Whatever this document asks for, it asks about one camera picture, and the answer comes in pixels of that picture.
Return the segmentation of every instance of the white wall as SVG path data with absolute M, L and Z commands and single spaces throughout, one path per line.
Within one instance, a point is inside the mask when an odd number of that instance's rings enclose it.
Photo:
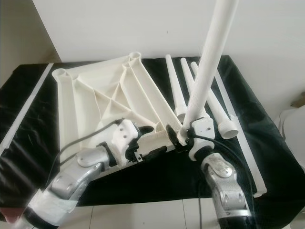
M 199 55 L 214 0 L 33 0 L 62 61 Z M 242 0 L 224 53 L 273 118 L 305 90 L 305 1 Z
M 0 85 L 20 64 L 44 62 L 54 46 L 31 0 L 1 0 Z

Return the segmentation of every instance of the table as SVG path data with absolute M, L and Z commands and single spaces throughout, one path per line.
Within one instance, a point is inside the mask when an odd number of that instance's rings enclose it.
M 198 57 L 187 58 L 187 61 L 198 61 Z M 67 69 L 87 63 L 90 62 L 56 63 L 52 66 L 10 147 L 1 155 L 0 208 L 24 207 L 36 190 L 44 187 L 53 159 L 59 151 L 57 85 L 51 72 L 57 68 Z M 142 59 L 142 63 L 174 109 L 165 59 Z M 173 58 L 173 63 L 185 100 L 188 101 L 180 58 Z M 1 88 L 1 139 L 7 134 L 46 67 L 47 64 L 20 65 Z M 263 228 L 282 228 L 305 205 L 304 172 L 229 56 L 221 58 L 218 71 L 268 190 L 254 199 L 257 222 Z M 223 105 L 215 82 L 212 89 Z M 216 139 L 244 159 L 236 138 L 224 141 L 216 132 Z M 236 170 L 239 183 L 246 195 L 250 196 L 242 168 L 236 166 Z M 198 165 L 189 160 L 187 152 L 172 151 L 149 163 L 138 164 L 91 182 L 78 205 L 196 198 L 199 182 L 200 196 L 211 197 Z

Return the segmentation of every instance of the white plastic strip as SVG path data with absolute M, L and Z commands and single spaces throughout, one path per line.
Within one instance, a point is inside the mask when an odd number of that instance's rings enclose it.
M 252 174 L 256 189 L 257 189 L 257 192 L 253 196 L 255 198 L 260 197 L 262 194 L 267 192 L 267 188 L 266 188 L 266 185 L 264 183 L 263 177 L 262 177 L 262 175 L 261 175 L 261 173 L 260 173 L 260 171 L 257 167 L 257 164 L 256 164 L 255 159 L 253 157 L 251 148 L 249 147 L 249 144 L 248 144 L 247 139 L 244 135 L 244 131 L 242 129 L 242 126 L 239 123 L 238 117 L 235 113 L 235 110 L 233 108 L 233 105 L 231 103 L 229 95 L 228 95 L 228 93 L 227 93 L 227 91 L 224 87 L 224 83 L 223 83 L 218 71 L 216 71 L 215 80 L 218 84 L 220 93 L 221 93 L 221 95 L 223 97 L 223 100 L 224 100 L 224 105 L 227 108 L 227 111 L 230 115 L 230 118 L 231 118 L 232 122 L 235 123 L 235 125 L 238 129 L 237 140 L 238 140 L 239 145 L 242 149 L 242 152 L 244 154 L 246 162 L 249 166 L 249 169 L 251 171 L 251 174 Z
M 24 116 L 26 115 L 28 109 L 30 108 L 35 96 L 37 95 L 39 89 L 41 88 L 44 80 L 46 79 L 51 67 L 53 66 L 54 63 L 49 63 L 44 72 L 42 73 L 40 79 L 38 80 L 36 86 L 34 87 L 32 93 L 28 97 L 27 101 L 23 105 L 22 109 L 20 110 L 19 114 L 17 115 L 15 121 L 11 125 L 9 131 L 6 133 L 4 139 L 2 140 L 0 144 L 0 156 L 3 153 L 4 149 L 7 149 L 10 147 L 10 143 L 12 142 L 16 131 L 18 130 Z

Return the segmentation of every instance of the black cable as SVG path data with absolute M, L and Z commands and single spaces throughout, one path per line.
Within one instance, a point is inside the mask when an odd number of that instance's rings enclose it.
M 254 201 L 253 201 L 253 188 L 252 188 L 252 180 L 250 178 L 250 175 L 249 175 L 249 172 L 248 170 L 246 169 L 246 165 L 244 164 L 244 162 L 238 157 L 238 155 L 229 147 L 227 147 L 225 144 L 215 140 L 215 139 L 212 139 L 212 138 L 209 138 L 209 137 L 204 137 L 204 136 L 199 136 L 199 135 L 193 135 L 192 137 L 194 138 L 200 138 L 200 139 L 203 139 L 203 140 L 207 140 L 207 141 L 211 141 L 219 146 L 221 146 L 222 148 L 226 149 L 227 151 L 229 151 L 234 157 L 235 157 L 235 160 L 237 160 L 237 162 L 241 165 L 241 167 L 244 169 L 245 173 L 246 173 L 246 176 L 247 176 L 247 180 L 248 180 L 248 183 L 249 183 L 249 186 L 250 186 L 250 192 L 251 192 L 251 203 L 252 203 L 252 212 L 253 214 L 255 215 L 255 211 L 254 211 Z
M 109 128 L 109 127 L 112 126 L 113 124 L 119 125 L 119 124 L 121 123 L 121 121 L 122 121 L 122 119 L 114 120 L 113 122 L 107 124 L 107 125 L 104 126 L 103 128 L 101 128 L 101 129 L 99 129 L 99 130 L 97 130 L 97 131 L 95 131 L 95 132 L 93 132 L 93 133 L 91 133 L 91 134 L 89 134 L 89 135 L 87 135 L 87 136 L 85 136 L 85 137 L 79 138 L 79 139 L 77 139 L 77 140 L 75 140 L 75 141 L 73 141 L 73 142 L 70 142 L 69 144 L 65 145 L 65 146 L 60 150 L 60 152 L 56 155 L 56 157 L 55 157 L 54 160 L 53 160 L 53 163 L 52 163 L 52 166 L 51 166 L 51 170 L 50 170 L 50 172 L 49 172 L 49 176 L 48 176 L 48 179 L 47 179 L 47 182 L 46 182 L 45 187 L 48 186 L 49 180 L 50 180 L 50 177 L 51 177 L 51 175 L 52 175 L 52 171 L 53 171 L 53 168 L 54 168 L 54 165 L 55 165 L 55 162 L 56 162 L 56 160 L 58 159 L 58 157 L 63 153 L 63 151 L 65 151 L 67 148 L 69 148 L 70 146 L 72 146 L 72 145 L 74 145 L 74 144 L 76 144 L 76 143 L 79 143 L 79 142 L 81 142 L 81 141 L 83 141 L 83 140 L 85 140 L 85 139 L 87 139 L 87 138 L 89 138 L 89 137 L 92 137 L 92 136 L 94 136 L 94 135 L 96 135 L 96 134 L 98 134 L 98 133 L 104 131 L 105 129 Z M 66 162 L 69 161 L 71 158 L 73 158 L 77 153 L 78 153 L 78 152 L 72 154 L 70 157 L 68 157 L 68 158 L 65 159 L 63 162 L 61 162 L 60 165 L 62 166 L 64 163 L 66 163 Z

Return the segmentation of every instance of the white plastic furniture part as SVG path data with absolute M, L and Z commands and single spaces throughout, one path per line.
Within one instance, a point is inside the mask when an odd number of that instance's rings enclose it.
M 138 153 L 167 146 L 174 149 L 166 125 L 178 132 L 182 127 L 158 87 L 141 62 L 141 54 L 132 52 L 121 58 L 52 73 L 58 85 L 60 147 L 90 134 L 115 119 L 126 118 L 154 131 L 143 135 Z M 67 148 L 61 161 L 84 148 L 110 142 L 116 126 Z
M 186 144 L 186 131 L 190 127 L 190 122 L 199 118 L 207 100 L 208 92 L 211 88 L 220 57 L 223 53 L 237 5 L 238 0 L 216 1 L 211 25 L 203 46 L 198 74 L 185 114 L 183 127 L 177 135 L 182 145 Z
M 196 62 L 191 63 L 191 68 L 195 75 L 198 73 L 198 65 Z M 213 116 L 218 124 L 218 131 L 223 139 L 230 139 L 235 137 L 238 134 L 236 125 L 229 119 L 223 107 L 220 105 L 217 100 L 214 92 L 210 89 L 207 103 L 213 113 Z
M 191 91 L 192 91 L 193 86 L 194 86 L 194 79 L 193 79 L 191 70 L 189 68 L 189 65 L 187 64 L 186 59 L 181 58 L 180 62 L 181 62 L 184 78 L 185 78 L 185 81 L 186 81 L 187 90 L 189 92 L 189 95 L 191 96 Z M 210 117 L 208 115 L 208 113 L 205 111 L 204 107 L 202 108 L 201 113 L 200 113 L 199 116 L 200 117 Z
M 187 107 L 185 105 L 178 77 L 173 66 L 172 57 L 170 55 L 166 55 L 165 59 L 172 87 L 173 101 L 175 103 L 175 114 L 178 117 L 179 121 L 183 122 Z
M 239 123 L 238 117 L 236 116 L 236 113 L 235 113 L 235 110 L 231 103 L 231 100 L 229 98 L 228 92 L 226 91 L 226 89 L 224 87 L 224 83 L 223 83 L 218 71 L 216 72 L 215 80 L 218 84 L 219 91 L 224 100 L 224 105 L 230 115 L 232 122 L 235 123 L 235 125 L 238 129 L 238 132 L 239 132 L 237 135 L 237 140 L 239 142 L 240 148 L 242 149 L 244 158 L 246 159 L 246 162 L 249 166 L 249 169 L 250 169 L 250 172 L 253 177 L 253 180 L 254 180 L 254 183 L 256 186 L 256 190 L 257 190 L 257 192 L 253 194 L 253 197 L 255 197 L 255 198 L 260 197 L 262 194 L 267 192 L 267 188 L 264 183 L 263 177 L 258 169 L 255 158 L 252 154 L 251 148 L 249 147 L 249 144 L 247 142 L 246 136 L 244 135 L 242 126 Z

